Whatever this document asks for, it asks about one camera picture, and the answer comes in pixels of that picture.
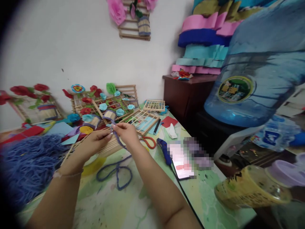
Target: pink paper flower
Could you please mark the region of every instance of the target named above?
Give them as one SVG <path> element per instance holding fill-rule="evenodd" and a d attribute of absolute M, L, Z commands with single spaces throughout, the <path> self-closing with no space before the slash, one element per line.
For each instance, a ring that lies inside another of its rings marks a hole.
<path fill-rule="evenodd" d="M 121 0 L 108 0 L 108 11 L 111 19 L 117 24 L 122 24 L 126 19 L 127 8 Z"/>
<path fill-rule="evenodd" d="M 144 0 L 147 10 L 154 10 L 157 0 Z"/>
<path fill-rule="evenodd" d="M 134 4 L 131 7 L 130 15 L 132 18 L 136 16 L 136 8 L 134 7 Z"/>

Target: fingernail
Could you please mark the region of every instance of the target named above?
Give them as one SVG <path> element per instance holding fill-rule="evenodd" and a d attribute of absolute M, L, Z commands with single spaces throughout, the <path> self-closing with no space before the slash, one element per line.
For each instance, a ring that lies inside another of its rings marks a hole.
<path fill-rule="evenodd" d="M 108 134 L 107 139 L 110 139 L 112 137 L 113 133 Z"/>

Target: blue glue gun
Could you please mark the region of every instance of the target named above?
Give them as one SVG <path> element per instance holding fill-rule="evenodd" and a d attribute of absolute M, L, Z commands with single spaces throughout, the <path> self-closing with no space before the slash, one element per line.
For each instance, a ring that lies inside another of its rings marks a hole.
<path fill-rule="evenodd" d="M 162 152 L 163 152 L 163 155 L 164 155 L 164 158 L 165 158 L 165 163 L 167 165 L 171 165 L 172 163 L 172 159 L 170 157 L 170 155 L 168 154 L 167 152 L 167 143 L 166 141 L 162 140 L 161 138 L 158 138 L 157 139 L 157 144 L 161 147 L 162 149 Z"/>

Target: bracelet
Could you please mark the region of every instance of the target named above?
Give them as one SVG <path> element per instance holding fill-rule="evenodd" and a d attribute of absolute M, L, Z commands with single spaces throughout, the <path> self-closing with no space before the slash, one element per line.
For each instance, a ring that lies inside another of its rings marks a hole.
<path fill-rule="evenodd" d="M 61 178 L 61 177 L 75 177 L 78 176 L 80 174 L 82 174 L 82 172 L 84 171 L 84 169 L 82 169 L 82 171 L 80 173 L 74 174 L 74 175 L 62 175 L 59 171 L 59 169 L 55 170 L 54 174 L 53 174 L 53 178 Z"/>

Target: purple lid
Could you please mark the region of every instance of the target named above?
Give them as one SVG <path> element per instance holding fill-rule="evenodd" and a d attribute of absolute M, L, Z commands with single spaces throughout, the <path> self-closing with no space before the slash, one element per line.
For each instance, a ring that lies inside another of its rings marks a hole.
<path fill-rule="evenodd" d="M 305 186 L 305 168 L 276 160 L 267 168 L 270 175 L 288 187 Z"/>

